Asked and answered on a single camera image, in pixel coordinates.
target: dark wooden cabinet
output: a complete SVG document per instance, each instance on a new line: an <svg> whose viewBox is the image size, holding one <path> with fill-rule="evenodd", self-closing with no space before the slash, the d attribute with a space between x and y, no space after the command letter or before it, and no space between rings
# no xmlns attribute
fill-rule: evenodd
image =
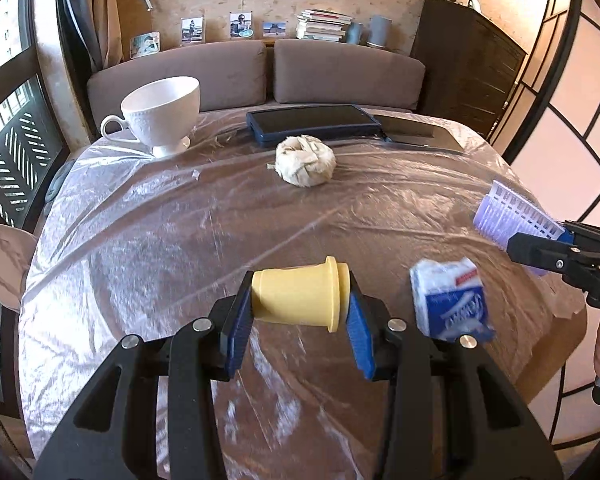
<svg viewBox="0 0 600 480"><path fill-rule="evenodd" d="M427 69L417 112L486 136L502 114L525 55L479 12L425 0L411 49L411 57Z"/></svg>

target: yellow cup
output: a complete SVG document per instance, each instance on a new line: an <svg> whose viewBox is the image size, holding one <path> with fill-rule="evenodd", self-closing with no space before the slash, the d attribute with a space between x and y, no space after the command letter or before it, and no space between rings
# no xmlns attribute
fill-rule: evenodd
<svg viewBox="0 0 600 480"><path fill-rule="evenodd" d="M253 274L253 317L272 323L325 326L336 332L349 312L349 266L333 256L320 265Z"/></svg>

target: blue and white tissue package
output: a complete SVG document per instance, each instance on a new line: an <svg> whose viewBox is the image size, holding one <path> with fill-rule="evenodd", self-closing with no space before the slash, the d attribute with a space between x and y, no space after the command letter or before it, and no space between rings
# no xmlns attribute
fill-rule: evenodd
<svg viewBox="0 0 600 480"><path fill-rule="evenodd" d="M450 342L465 334L480 343L493 338L482 281L469 258L420 260L409 273L416 324L424 335Z"/></svg>

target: crumpled paper ball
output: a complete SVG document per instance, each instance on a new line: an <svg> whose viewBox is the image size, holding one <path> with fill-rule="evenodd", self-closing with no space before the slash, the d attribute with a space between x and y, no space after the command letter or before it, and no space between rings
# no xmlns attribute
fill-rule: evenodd
<svg viewBox="0 0 600 480"><path fill-rule="evenodd" d="M336 167L333 150L315 137L287 137L276 148L273 168L285 182L312 187L331 180Z"/></svg>

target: beige curtain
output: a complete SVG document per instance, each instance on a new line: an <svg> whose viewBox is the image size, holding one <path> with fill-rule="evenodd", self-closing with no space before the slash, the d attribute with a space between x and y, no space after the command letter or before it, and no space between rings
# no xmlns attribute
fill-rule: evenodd
<svg viewBox="0 0 600 480"><path fill-rule="evenodd" d="M122 34L116 0L87 0L98 38L102 68L122 61Z"/></svg>

